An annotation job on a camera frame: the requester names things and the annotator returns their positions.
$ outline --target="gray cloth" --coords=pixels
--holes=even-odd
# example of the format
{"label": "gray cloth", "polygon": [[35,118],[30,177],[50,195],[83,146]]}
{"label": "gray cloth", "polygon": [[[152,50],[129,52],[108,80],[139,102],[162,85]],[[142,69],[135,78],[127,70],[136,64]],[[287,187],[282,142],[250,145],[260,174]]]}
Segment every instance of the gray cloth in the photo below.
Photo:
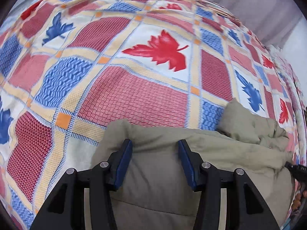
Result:
{"label": "gray cloth", "polygon": [[227,8],[265,45],[283,47],[302,17],[293,0],[209,0]]}
{"label": "gray cloth", "polygon": [[[229,104],[240,106],[242,111],[250,113],[235,100]],[[126,120],[110,123],[93,157],[93,165],[106,160],[126,138],[131,139],[134,145],[124,183],[119,191],[111,193],[118,229],[192,229],[200,193],[194,193],[188,186],[178,159],[176,143],[181,139],[186,139],[192,151],[198,152],[204,161],[219,169],[233,171],[235,168],[243,168],[262,196],[269,199],[275,191],[274,184],[278,174],[285,162],[292,159],[292,154],[284,152],[287,138],[284,130],[274,120],[254,115],[252,117],[256,121],[268,122],[267,125],[272,128],[265,137],[272,138],[268,142],[280,141],[280,147],[243,143],[216,131],[174,127],[146,128],[132,125]],[[246,123],[243,117],[237,120],[242,121],[242,124]],[[258,126],[254,127],[254,132],[259,130]],[[230,126],[229,131],[227,127],[223,131],[230,133],[234,130]],[[288,179],[289,172],[283,172],[286,176],[281,179],[281,183],[292,186],[291,179]],[[289,200],[283,205],[271,204],[273,207],[280,207],[279,211],[272,210],[277,221],[285,219],[289,205]]]}

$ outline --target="bed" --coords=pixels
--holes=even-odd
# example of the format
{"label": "bed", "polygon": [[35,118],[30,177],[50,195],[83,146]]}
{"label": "bed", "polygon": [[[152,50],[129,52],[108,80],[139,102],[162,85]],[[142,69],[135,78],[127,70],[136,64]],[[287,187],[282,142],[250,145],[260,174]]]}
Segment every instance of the bed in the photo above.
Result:
{"label": "bed", "polygon": [[34,3],[0,36],[0,199],[13,222],[29,229],[65,170],[91,168],[117,119],[215,130],[235,97],[277,120],[305,165],[300,84],[269,51],[206,0]]}

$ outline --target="bedsheet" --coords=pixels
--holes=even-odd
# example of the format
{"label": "bedsheet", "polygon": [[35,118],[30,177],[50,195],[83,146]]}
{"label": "bedsheet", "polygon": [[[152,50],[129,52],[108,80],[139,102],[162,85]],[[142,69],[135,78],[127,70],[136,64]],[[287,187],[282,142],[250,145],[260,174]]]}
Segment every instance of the bedsheet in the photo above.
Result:
{"label": "bedsheet", "polygon": [[215,130],[235,97],[306,160],[270,54],[205,0],[41,0],[0,36],[0,84],[0,199],[20,229],[117,119]]}

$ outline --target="orange square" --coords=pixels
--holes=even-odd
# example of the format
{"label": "orange square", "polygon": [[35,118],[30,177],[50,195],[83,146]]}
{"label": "orange square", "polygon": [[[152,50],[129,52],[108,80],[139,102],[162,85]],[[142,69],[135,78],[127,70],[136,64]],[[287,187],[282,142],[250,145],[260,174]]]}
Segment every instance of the orange square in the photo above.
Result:
{"label": "orange square", "polygon": [[199,44],[201,43],[201,41],[200,41],[199,39],[195,39],[195,40],[194,40],[194,43],[195,43],[196,45],[199,45]]}
{"label": "orange square", "polygon": [[194,86],[191,86],[191,93],[193,93],[193,94],[199,96],[200,91],[199,91],[198,88],[196,88],[196,87],[194,87]]}
{"label": "orange square", "polygon": [[56,58],[60,58],[61,55],[62,55],[62,53],[63,53],[63,51],[58,51],[58,52],[56,53]]}
{"label": "orange square", "polygon": [[25,47],[27,47],[27,48],[29,48],[31,46],[31,43],[30,42],[27,42],[26,44],[25,44]]}
{"label": "orange square", "polygon": [[95,13],[95,17],[101,17],[102,16],[102,12],[96,12]]}
{"label": "orange square", "polygon": [[59,126],[63,129],[68,129],[69,123],[70,123],[71,116],[67,115],[65,113],[59,113],[57,119],[56,119],[56,126]]}
{"label": "orange square", "polygon": [[27,107],[31,107],[31,103],[32,103],[32,98],[28,98],[28,100],[27,100]]}
{"label": "orange square", "polygon": [[137,15],[136,17],[135,17],[135,20],[136,21],[141,21],[143,19],[143,17],[142,16],[139,16],[139,15]]}
{"label": "orange square", "polygon": [[101,58],[98,60],[98,63],[99,63],[99,64],[106,64],[106,63],[109,62],[109,60],[110,60],[110,58],[108,58],[108,57],[101,57]]}

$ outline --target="metal pin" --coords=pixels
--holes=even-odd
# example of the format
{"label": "metal pin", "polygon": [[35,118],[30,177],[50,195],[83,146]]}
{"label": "metal pin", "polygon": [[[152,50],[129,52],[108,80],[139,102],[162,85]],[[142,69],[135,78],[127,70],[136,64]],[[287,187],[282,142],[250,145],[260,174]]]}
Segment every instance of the metal pin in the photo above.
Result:
{"label": "metal pin", "polygon": [[101,162],[100,163],[100,167],[102,167],[102,168],[106,168],[106,167],[108,167],[108,165],[109,165],[108,162]]}
{"label": "metal pin", "polygon": [[66,170],[66,173],[69,174],[69,175],[71,175],[74,172],[75,172],[75,169],[73,169],[73,168],[69,168],[68,170]]}
{"label": "metal pin", "polygon": [[202,167],[205,168],[205,169],[208,169],[208,168],[210,168],[210,166],[211,166],[211,164],[208,163],[208,162],[203,162],[201,165],[202,165]]}
{"label": "metal pin", "polygon": [[237,172],[238,175],[244,175],[243,169],[237,169],[236,172]]}

